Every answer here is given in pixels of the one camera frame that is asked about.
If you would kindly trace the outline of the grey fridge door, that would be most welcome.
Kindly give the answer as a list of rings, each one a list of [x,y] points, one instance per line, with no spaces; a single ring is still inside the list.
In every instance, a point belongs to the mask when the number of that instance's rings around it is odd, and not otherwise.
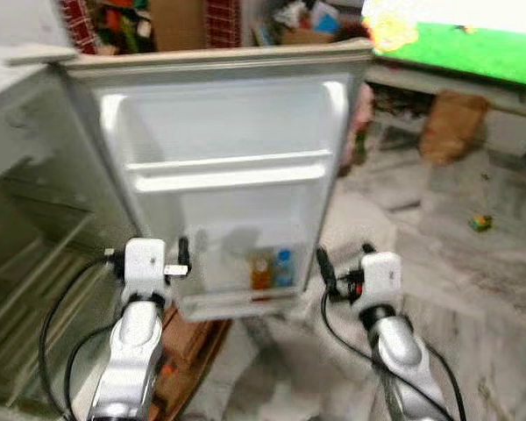
[[[322,233],[370,41],[64,61],[136,235],[168,257],[191,321],[274,313],[302,295]],[[251,253],[294,253],[295,284],[252,291]]]

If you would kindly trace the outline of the blue drink bottle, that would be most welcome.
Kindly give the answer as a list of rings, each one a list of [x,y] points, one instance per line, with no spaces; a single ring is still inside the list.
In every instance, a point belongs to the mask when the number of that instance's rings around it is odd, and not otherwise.
[[[280,249],[272,260],[274,271],[274,287],[288,288],[295,284],[294,253],[288,249]]]

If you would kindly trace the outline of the child in pink clothes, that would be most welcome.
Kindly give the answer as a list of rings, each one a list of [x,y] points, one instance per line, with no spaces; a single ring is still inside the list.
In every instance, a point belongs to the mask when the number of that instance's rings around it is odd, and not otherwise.
[[[335,41],[348,39],[370,39],[370,32],[360,23],[359,18],[347,18],[343,21],[339,31],[336,32]],[[373,99],[374,93],[370,85],[367,83],[360,85],[358,107],[352,114],[350,130],[346,135],[342,164],[339,165],[337,172],[339,179],[347,176],[354,166],[366,161],[365,136],[373,119]]]

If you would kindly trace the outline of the red plastic basket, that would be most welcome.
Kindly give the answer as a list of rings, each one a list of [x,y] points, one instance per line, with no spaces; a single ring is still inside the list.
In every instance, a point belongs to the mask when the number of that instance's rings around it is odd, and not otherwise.
[[[97,54],[97,36],[89,12],[88,0],[54,0],[61,13],[69,40],[83,54]]]
[[[207,48],[240,46],[240,0],[203,0]]]

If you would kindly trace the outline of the white television cabinet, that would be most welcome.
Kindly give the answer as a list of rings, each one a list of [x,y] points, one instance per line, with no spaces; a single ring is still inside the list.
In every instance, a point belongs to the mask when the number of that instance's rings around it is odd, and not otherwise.
[[[387,64],[369,68],[365,80],[429,95],[452,89],[465,95],[483,96],[491,104],[485,117],[485,146],[508,155],[526,155],[526,88],[474,77],[439,74],[432,69],[390,67]]]

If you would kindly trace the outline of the brown cardboard box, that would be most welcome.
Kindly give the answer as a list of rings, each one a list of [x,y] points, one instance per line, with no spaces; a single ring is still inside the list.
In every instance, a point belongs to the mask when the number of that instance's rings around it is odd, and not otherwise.
[[[158,52],[204,49],[204,0],[148,0]]]

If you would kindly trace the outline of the orange drink bottle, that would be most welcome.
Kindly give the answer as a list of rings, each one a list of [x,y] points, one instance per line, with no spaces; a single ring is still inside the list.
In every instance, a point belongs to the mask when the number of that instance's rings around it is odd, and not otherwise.
[[[266,291],[274,285],[274,271],[268,253],[251,253],[248,256],[250,265],[250,285],[252,291]]]

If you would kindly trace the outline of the television screen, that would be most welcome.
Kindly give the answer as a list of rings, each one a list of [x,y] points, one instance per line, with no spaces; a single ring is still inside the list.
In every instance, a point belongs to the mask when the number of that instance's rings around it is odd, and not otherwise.
[[[526,87],[526,0],[364,0],[383,59]]]

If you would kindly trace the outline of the brown paper bag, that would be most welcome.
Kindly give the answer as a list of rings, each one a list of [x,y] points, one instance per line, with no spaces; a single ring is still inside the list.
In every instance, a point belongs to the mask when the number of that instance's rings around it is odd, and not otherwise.
[[[467,156],[480,144],[488,110],[490,101],[486,97],[454,89],[439,92],[421,132],[420,156],[435,166],[449,165]]]

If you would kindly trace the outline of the brown wooden crate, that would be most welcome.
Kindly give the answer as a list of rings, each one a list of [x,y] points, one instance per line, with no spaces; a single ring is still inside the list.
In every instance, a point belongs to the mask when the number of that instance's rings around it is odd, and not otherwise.
[[[230,320],[190,322],[175,306],[167,309],[148,421],[178,420],[210,372],[231,326]]]

